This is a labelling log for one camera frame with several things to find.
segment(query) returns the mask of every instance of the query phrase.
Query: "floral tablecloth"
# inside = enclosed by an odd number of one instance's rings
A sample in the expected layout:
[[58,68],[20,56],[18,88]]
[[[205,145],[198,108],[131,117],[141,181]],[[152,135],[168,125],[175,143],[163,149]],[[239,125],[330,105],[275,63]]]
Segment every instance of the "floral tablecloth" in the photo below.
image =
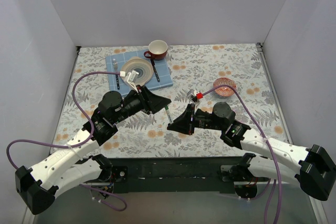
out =
[[[83,74],[106,71],[105,57],[146,47],[81,48],[71,79],[64,108],[54,138],[54,144],[65,144],[86,122],[75,106],[71,89]],[[287,141],[287,135],[275,105],[255,44],[170,46],[167,57],[173,86],[153,91],[172,100],[173,118],[187,106],[189,89],[205,92],[219,77],[228,77],[237,84],[247,107],[261,124],[267,136]],[[86,77],[77,86],[76,98],[85,111],[92,115],[103,95],[109,91],[105,75]],[[236,112],[236,119],[256,128],[235,95],[222,98],[215,92],[201,99],[199,108],[212,111],[216,102],[226,101]],[[192,136],[167,131],[168,119],[164,110],[155,115],[138,113],[119,123],[118,133],[94,154],[106,157],[191,157],[240,156],[245,152],[231,148],[219,138],[220,131],[195,129]]]

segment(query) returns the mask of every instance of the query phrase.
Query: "mug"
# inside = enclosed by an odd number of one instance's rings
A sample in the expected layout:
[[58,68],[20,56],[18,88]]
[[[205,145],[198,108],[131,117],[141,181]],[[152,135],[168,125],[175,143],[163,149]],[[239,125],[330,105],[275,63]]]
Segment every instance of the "mug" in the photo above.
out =
[[148,59],[163,60],[168,52],[168,45],[163,40],[152,41],[148,45],[149,51],[146,51],[143,55]]

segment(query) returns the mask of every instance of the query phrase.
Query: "red patterned bowl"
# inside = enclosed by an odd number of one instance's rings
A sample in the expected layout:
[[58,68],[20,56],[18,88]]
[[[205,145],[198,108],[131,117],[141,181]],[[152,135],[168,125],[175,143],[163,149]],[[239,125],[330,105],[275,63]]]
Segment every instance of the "red patterned bowl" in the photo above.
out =
[[[236,83],[233,80],[230,80],[228,78],[222,77],[222,78],[218,78],[217,80],[214,81],[214,87],[217,87],[219,85],[224,85],[224,84],[230,85],[235,90],[237,90]],[[222,97],[230,97],[231,95],[233,95],[235,93],[229,87],[221,87],[221,88],[215,89],[215,92]]]

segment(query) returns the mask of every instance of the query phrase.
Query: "fork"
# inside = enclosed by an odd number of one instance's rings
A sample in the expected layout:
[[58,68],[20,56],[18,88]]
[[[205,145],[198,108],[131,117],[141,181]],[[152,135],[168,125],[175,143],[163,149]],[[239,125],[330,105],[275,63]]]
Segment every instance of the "fork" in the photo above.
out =
[[[114,69],[115,72],[118,71],[118,63],[117,63],[116,59],[113,59],[113,69]],[[119,78],[118,78],[117,75],[116,75],[116,80],[117,80],[117,89],[119,90],[120,89]]]

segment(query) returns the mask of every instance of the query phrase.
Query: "white wall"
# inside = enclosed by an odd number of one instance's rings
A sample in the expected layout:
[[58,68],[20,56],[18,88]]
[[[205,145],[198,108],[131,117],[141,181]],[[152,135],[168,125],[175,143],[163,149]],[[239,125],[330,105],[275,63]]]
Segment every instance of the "white wall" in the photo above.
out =
[[[294,143],[336,161],[336,0],[286,0],[265,55]],[[336,188],[323,207],[336,223]]]
[[51,0],[78,46],[263,42],[285,0]]
[[[21,223],[25,204],[5,154],[18,138],[52,142],[76,48],[50,0],[0,0],[0,223]],[[48,148],[17,144],[12,157],[31,166]]]

